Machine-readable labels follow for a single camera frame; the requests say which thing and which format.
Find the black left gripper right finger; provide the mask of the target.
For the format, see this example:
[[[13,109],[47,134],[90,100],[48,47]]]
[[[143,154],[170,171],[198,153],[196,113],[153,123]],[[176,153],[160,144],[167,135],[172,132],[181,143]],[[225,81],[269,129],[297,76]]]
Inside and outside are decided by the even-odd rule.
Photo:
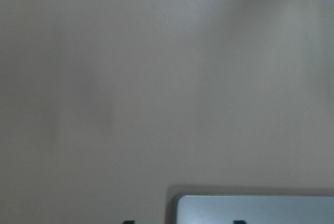
[[[234,220],[233,224],[246,224],[245,220]]]

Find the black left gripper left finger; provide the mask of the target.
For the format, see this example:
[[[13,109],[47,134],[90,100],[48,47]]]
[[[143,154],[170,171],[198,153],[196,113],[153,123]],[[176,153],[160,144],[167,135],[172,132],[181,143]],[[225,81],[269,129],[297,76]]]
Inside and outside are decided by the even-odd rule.
[[[135,224],[134,220],[125,220],[122,224]]]

